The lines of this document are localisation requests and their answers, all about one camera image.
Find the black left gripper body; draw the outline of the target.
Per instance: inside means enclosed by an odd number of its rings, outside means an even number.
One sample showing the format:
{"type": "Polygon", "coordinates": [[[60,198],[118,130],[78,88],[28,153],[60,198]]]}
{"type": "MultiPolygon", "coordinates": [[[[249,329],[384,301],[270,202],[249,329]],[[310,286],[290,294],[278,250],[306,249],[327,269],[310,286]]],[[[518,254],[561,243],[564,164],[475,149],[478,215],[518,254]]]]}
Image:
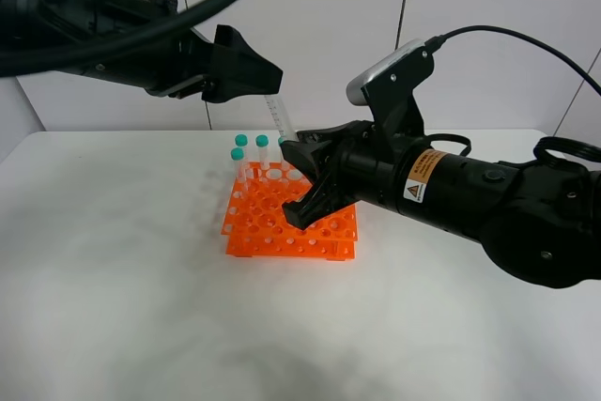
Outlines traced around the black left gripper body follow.
{"type": "MultiPolygon", "coordinates": [[[[177,0],[98,0],[88,28],[96,38],[110,38],[175,15],[177,0]]],[[[183,99],[216,88],[216,79],[209,75],[212,50],[209,40],[186,30],[87,65],[82,74],[143,88],[154,97],[183,99]]]]}

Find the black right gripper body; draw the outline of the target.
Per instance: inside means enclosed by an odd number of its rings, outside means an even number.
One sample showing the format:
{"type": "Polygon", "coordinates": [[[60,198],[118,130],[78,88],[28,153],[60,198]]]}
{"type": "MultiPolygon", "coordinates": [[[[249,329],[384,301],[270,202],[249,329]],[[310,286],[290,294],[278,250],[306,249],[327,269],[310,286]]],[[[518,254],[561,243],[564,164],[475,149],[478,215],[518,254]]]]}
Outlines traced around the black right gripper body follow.
{"type": "Polygon", "coordinates": [[[345,194],[399,211],[401,178],[410,161],[425,149],[422,134],[395,133],[387,139],[375,122],[354,120],[324,131],[323,139],[340,153],[337,179],[345,194]]]}

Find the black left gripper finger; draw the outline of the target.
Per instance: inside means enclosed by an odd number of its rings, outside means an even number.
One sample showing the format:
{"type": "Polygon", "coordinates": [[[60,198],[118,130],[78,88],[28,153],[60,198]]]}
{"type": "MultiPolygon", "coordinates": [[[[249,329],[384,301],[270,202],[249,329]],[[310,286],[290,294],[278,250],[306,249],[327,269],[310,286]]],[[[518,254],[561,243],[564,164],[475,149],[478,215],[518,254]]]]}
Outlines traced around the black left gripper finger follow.
{"type": "Polygon", "coordinates": [[[202,100],[225,103],[250,95],[280,92],[283,71],[253,50],[234,27],[219,24],[208,67],[202,100]]]}

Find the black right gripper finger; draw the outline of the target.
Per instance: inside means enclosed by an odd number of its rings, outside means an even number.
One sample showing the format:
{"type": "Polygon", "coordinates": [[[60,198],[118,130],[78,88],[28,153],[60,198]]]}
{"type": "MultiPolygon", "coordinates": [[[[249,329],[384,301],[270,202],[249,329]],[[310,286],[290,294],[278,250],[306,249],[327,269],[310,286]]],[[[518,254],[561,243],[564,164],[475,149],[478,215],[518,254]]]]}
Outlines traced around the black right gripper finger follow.
{"type": "Polygon", "coordinates": [[[305,195],[282,204],[286,221],[299,230],[347,207],[347,192],[340,181],[340,164],[328,163],[318,175],[307,165],[295,166],[311,183],[305,195]]]}
{"type": "Polygon", "coordinates": [[[298,131],[296,140],[282,142],[283,157],[310,182],[316,182],[349,130],[347,123],[328,129],[298,131]]]}

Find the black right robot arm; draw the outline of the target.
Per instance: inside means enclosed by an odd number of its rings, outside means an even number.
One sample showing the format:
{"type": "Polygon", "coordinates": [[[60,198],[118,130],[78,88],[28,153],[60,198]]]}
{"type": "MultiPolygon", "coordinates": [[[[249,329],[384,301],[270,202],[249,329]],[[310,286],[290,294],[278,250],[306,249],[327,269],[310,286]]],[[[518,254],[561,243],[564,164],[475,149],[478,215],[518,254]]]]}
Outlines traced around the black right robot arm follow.
{"type": "Polygon", "coordinates": [[[386,135],[370,121],[301,131],[283,156],[311,184],[285,203],[304,230],[363,201],[480,243],[502,270],[566,288],[600,276],[598,147],[544,137],[529,162],[484,162],[434,148],[422,131],[386,135]]]}

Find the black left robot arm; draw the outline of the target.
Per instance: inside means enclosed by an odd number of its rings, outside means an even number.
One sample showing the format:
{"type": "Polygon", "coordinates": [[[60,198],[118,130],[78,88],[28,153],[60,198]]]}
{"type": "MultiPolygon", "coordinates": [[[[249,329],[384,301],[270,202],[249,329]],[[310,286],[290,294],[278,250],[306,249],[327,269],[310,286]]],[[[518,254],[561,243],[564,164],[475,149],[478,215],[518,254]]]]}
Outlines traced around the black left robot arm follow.
{"type": "Polygon", "coordinates": [[[238,0],[1,0],[1,74],[60,71],[209,103],[275,95],[283,73],[229,25],[198,24],[238,0]]]}

